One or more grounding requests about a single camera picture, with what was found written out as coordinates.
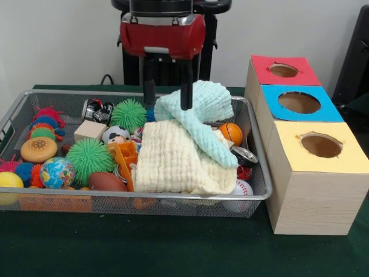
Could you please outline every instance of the black cable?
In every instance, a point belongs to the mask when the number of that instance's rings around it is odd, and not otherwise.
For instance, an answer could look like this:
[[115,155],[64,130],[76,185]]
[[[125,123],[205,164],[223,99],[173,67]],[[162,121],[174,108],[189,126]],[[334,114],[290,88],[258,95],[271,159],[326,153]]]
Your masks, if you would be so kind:
[[103,84],[104,84],[104,82],[105,82],[105,79],[106,79],[106,78],[109,78],[109,80],[110,80],[110,84],[114,85],[113,78],[112,78],[109,74],[105,74],[105,75],[104,75],[103,79],[102,79],[102,80],[101,80],[101,82],[100,82],[100,85],[103,85]]

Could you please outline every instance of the metal mesh basket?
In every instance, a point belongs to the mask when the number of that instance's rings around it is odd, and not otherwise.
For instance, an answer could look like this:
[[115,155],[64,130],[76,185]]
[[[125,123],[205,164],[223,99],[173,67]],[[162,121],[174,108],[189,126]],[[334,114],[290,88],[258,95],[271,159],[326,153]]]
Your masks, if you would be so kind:
[[[64,128],[66,135],[63,141],[58,143],[59,149],[64,144],[73,144],[73,133],[82,123],[81,112],[87,98],[98,98],[114,104],[127,98],[143,102],[140,93],[47,90],[25,92],[18,97],[0,122],[0,158],[10,160],[14,154],[20,157],[20,148],[26,141],[28,127],[37,112],[37,107],[54,106],[56,110],[64,111],[62,118],[66,123]],[[253,177],[249,180],[254,191],[253,196],[0,188],[0,209],[249,218],[259,203],[271,195],[272,184],[251,104],[243,97],[233,97],[232,107],[235,116],[227,122],[234,122],[243,130],[251,127],[248,139],[242,146],[248,146],[259,158],[259,164],[253,168]],[[216,126],[222,122],[207,123]],[[231,201],[228,204],[234,205],[235,209],[239,207],[238,210],[242,212],[227,211],[222,201]]]

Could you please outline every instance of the stacked wooden boxes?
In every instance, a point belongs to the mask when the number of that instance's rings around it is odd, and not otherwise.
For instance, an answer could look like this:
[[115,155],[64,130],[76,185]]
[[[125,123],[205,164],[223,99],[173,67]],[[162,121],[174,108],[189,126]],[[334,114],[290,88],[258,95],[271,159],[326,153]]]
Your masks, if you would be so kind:
[[369,189],[369,160],[307,60],[252,56],[245,97],[272,175],[274,233],[348,234]]

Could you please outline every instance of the small basketball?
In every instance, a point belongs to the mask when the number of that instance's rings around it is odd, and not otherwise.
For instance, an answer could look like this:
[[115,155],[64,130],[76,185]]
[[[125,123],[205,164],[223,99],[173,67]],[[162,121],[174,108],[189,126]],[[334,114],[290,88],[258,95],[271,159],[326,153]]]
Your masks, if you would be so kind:
[[234,123],[225,123],[219,126],[218,130],[221,131],[223,136],[232,141],[236,146],[240,146],[243,139],[242,130],[238,125]]

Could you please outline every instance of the blue ball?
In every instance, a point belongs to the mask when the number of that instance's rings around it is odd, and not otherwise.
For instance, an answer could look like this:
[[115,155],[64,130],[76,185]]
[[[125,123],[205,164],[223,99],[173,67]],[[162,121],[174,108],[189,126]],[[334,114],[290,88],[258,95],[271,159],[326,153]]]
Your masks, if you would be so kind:
[[75,177],[73,164],[65,158],[51,158],[41,168],[40,179],[49,189],[60,189],[70,186]]
[[29,180],[31,179],[32,167],[33,163],[20,163],[14,172],[22,179],[25,188],[30,186]]

